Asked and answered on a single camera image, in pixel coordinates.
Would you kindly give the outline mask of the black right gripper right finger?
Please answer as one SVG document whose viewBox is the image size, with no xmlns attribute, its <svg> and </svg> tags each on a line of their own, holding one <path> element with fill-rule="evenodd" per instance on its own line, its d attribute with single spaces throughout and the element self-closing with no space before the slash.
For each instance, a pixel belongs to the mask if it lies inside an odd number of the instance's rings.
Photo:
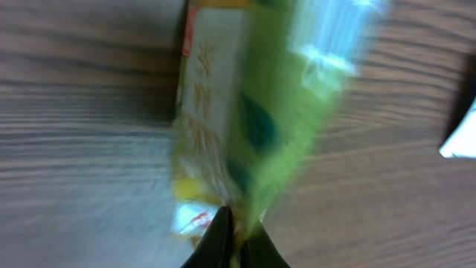
<svg viewBox="0 0 476 268">
<path fill-rule="evenodd" d="M 239 256 L 240 268 L 290 268 L 261 223 L 244 242 Z"/>
</svg>

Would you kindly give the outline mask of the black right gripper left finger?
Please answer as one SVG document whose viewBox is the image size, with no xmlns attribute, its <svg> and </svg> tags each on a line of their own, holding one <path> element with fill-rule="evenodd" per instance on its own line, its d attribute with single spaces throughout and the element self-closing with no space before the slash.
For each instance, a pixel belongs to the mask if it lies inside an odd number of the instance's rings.
<svg viewBox="0 0 476 268">
<path fill-rule="evenodd" d="M 222 206 L 199 245 L 181 268 L 229 268 L 233 239 L 233 215 L 229 207 Z"/>
</svg>

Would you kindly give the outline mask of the green tea packet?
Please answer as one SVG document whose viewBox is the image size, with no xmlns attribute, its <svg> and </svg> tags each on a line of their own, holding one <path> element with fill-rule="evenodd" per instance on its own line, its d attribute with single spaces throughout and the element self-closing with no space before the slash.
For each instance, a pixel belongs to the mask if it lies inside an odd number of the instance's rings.
<svg viewBox="0 0 476 268">
<path fill-rule="evenodd" d="M 189 1 L 172 230 L 231 207 L 244 238 L 289 184 L 389 8 L 379 0 Z"/>
</svg>

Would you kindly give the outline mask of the white cosmetic tube gold cap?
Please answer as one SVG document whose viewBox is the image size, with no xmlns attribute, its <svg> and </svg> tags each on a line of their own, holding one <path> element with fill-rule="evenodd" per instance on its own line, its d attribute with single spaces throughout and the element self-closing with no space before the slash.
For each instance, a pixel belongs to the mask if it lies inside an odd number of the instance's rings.
<svg viewBox="0 0 476 268">
<path fill-rule="evenodd" d="M 473 101 L 455 131 L 440 147 L 439 153 L 447 159 L 475 158 L 475 101 Z"/>
</svg>

